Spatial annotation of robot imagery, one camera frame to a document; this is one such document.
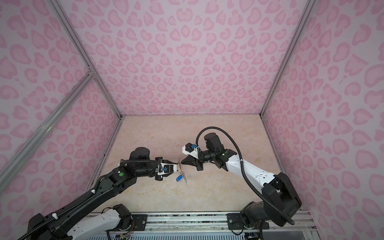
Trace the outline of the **key with blue tag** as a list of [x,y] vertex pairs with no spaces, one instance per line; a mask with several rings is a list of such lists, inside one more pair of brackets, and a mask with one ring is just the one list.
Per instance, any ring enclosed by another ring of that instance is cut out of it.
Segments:
[[182,179],[183,179],[183,175],[179,175],[179,176],[176,178],[176,181],[177,181],[177,182],[180,182]]

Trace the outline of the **diagonal aluminium frame bar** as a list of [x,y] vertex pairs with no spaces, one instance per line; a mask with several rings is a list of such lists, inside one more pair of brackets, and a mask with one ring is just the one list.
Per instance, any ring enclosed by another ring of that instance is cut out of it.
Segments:
[[20,151],[14,155],[10,163],[5,167],[3,172],[1,172],[1,193],[5,191],[12,180],[18,175],[30,159],[31,155],[37,150],[38,147],[41,146],[44,140],[73,106],[93,79],[94,72],[89,71],[81,82],[74,87],[69,95],[63,99],[52,114],[49,115],[49,117],[40,125],[32,137],[23,145]]

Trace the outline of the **metal perforated ring disc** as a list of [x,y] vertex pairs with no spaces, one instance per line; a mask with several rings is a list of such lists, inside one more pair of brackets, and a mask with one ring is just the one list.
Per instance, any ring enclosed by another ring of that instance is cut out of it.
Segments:
[[183,171],[183,167],[182,167],[182,165],[181,165],[181,160],[180,159],[178,159],[178,172],[179,172],[179,175],[183,175],[183,181],[187,184],[188,183],[188,181],[187,181],[187,178],[186,178],[186,174],[185,174],[185,172]]

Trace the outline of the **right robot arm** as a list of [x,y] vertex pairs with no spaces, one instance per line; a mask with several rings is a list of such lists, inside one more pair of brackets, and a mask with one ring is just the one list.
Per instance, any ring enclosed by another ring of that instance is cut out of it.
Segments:
[[226,149],[216,133],[205,135],[204,140],[204,151],[192,143],[183,146],[186,158],[181,163],[194,166],[198,171],[204,169],[205,163],[212,163],[245,180],[260,201],[250,202],[240,211],[241,225],[254,228],[262,221],[272,221],[279,227],[293,224],[293,216],[302,201],[286,174],[273,174],[243,160],[238,152]]

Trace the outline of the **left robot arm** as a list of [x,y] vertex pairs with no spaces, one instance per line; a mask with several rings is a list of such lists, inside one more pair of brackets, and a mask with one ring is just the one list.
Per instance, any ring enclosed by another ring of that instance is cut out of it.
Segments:
[[37,214],[28,223],[28,231],[21,240],[63,240],[80,220],[109,199],[121,194],[137,182],[139,177],[153,178],[163,172],[163,158],[150,159],[149,150],[140,147],[128,160],[121,160],[118,167],[100,176],[89,191],[71,203],[46,216]]

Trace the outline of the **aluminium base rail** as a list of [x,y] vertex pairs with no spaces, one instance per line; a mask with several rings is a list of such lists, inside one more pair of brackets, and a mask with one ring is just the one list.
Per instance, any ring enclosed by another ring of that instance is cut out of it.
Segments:
[[137,212],[135,229],[110,231],[97,240],[318,240],[312,216],[298,211],[294,225],[278,226],[272,221],[242,225],[238,212]]

